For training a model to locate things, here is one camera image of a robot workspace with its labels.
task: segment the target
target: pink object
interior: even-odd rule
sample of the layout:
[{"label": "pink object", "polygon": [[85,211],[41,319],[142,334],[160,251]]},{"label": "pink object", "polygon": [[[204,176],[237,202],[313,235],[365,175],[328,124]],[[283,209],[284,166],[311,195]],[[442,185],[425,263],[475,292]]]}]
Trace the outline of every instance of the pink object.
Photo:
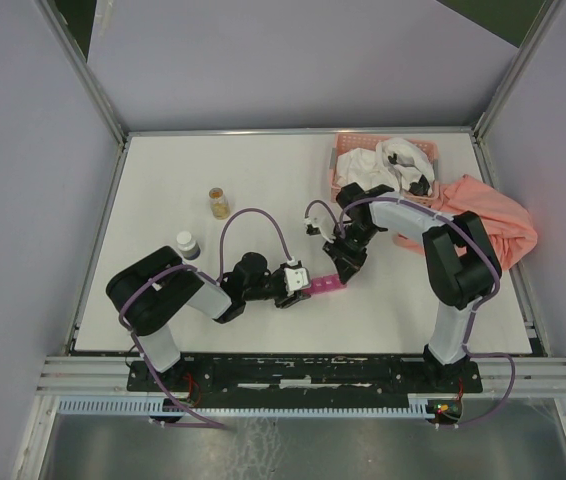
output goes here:
[{"label": "pink object", "polygon": [[[332,201],[336,202],[336,195],[341,191],[341,187],[336,184],[336,162],[339,156],[344,153],[354,150],[355,148],[365,148],[366,150],[376,150],[376,144],[389,140],[392,137],[380,136],[380,135],[369,135],[365,133],[337,133],[334,148],[336,149],[336,158],[330,164],[330,170],[328,172],[328,181],[330,182]],[[419,147],[427,155],[430,163],[434,163],[439,158],[439,148],[434,142],[428,142],[426,140],[415,140],[412,138],[406,138],[410,143],[413,143]],[[429,197],[417,197],[409,193],[404,194],[405,198],[421,205],[430,206],[439,197],[439,182],[434,182],[432,185],[432,195]]]},{"label": "pink object", "polygon": [[345,285],[339,280],[339,276],[326,275],[325,277],[313,278],[312,285],[303,290],[310,295],[317,295],[319,293],[333,292],[334,290],[341,290]]},{"label": "pink object", "polygon": [[[463,175],[450,185],[441,185],[440,198],[431,208],[453,215],[469,210],[481,217],[503,270],[509,270],[538,240],[527,210],[470,175]],[[394,238],[394,243],[423,253],[419,245],[400,235]]]}]

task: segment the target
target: white cloth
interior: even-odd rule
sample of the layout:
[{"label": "white cloth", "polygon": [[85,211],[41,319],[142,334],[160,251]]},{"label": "white cloth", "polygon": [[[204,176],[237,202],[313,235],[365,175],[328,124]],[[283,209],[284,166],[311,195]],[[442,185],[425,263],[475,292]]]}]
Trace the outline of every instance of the white cloth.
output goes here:
[{"label": "white cloth", "polygon": [[[388,157],[397,156],[392,165]],[[387,185],[394,191],[409,191],[421,175],[430,183],[432,191],[434,169],[427,155],[416,145],[403,138],[391,138],[376,145],[376,151],[355,148],[340,155],[336,162],[336,184],[344,187],[358,183],[363,190]]]}]

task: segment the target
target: white table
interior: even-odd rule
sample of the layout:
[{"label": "white table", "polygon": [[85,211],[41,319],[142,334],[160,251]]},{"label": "white table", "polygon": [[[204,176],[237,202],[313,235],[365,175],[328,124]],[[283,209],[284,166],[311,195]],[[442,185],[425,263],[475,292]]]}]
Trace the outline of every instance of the white table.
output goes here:
[{"label": "white table", "polygon": [[[449,183],[465,173],[480,178],[464,133],[410,134],[438,144],[438,175]],[[333,133],[133,137],[112,207],[75,348],[125,351],[131,341],[105,295],[119,271],[190,230],[202,253],[192,262],[216,278],[224,221],[212,217],[207,194],[227,193],[232,211],[263,208],[280,223],[292,255],[312,276],[334,273],[320,237],[308,237],[303,212],[310,200],[329,200],[327,166]],[[313,213],[320,213],[319,208]],[[225,269],[248,251],[276,268],[284,255],[270,223],[248,213],[230,227]],[[219,325],[185,307],[172,334],[183,351],[273,353],[421,353],[434,328],[438,300],[424,257],[378,234],[368,260],[347,288],[317,295],[286,310],[272,301],[248,303],[245,313]],[[530,353],[510,275],[479,312],[470,347],[476,352]]]}]

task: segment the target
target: black metal base plate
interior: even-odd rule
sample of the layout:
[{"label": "black metal base plate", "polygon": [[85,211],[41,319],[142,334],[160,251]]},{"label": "black metal base plate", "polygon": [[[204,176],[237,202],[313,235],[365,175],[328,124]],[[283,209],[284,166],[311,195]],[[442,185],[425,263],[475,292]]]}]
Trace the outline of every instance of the black metal base plate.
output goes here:
[{"label": "black metal base plate", "polygon": [[[408,394],[456,394],[460,384],[433,384],[422,357],[404,355],[193,353],[161,379],[170,391],[187,392],[186,373],[201,387],[200,408],[404,408]],[[460,379],[465,393],[483,391],[474,362]],[[142,361],[132,363],[127,389],[160,391]]]}]

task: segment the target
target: gray floor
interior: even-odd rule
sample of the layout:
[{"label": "gray floor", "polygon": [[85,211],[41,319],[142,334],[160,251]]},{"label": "gray floor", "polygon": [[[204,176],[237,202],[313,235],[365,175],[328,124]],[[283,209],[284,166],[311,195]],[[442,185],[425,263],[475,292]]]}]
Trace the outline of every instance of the gray floor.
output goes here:
[{"label": "gray floor", "polygon": [[[468,416],[485,402],[466,401]],[[423,421],[227,419],[163,430],[133,417],[59,416],[41,478],[566,480],[553,402],[511,402],[465,431]]]}]

